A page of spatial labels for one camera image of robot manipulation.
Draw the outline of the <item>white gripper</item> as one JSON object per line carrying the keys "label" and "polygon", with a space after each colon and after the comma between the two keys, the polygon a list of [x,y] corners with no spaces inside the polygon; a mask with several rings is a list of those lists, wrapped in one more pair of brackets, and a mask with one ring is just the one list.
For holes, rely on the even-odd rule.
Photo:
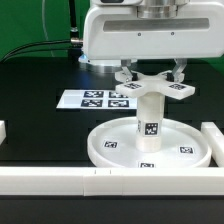
{"label": "white gripper", "polygon": [[122,60],[127,82],[138,75],[124,59],[175,59],[167,80],[182,82],[180,58],[224,55],[224,0],[92,0],[83,51],[91,60]]}

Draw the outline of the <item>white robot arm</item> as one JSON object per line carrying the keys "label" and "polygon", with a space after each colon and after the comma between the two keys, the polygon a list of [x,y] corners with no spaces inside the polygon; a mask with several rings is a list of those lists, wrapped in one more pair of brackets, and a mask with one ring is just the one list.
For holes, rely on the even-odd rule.
{"label": "white robot arm", "polygon": [[224,55],[224,0],[91,0],[83,52],[91,61]]}

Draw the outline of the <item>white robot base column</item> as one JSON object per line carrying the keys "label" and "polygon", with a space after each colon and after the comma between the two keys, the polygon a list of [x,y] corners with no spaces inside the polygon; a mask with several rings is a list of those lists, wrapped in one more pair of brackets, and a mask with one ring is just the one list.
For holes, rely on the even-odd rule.
{"label": "white robot base column", "polygon": [[79,59],[80,68],[97,73],[115,73],[122,70],[120,60],[90,60],[85,54]]}

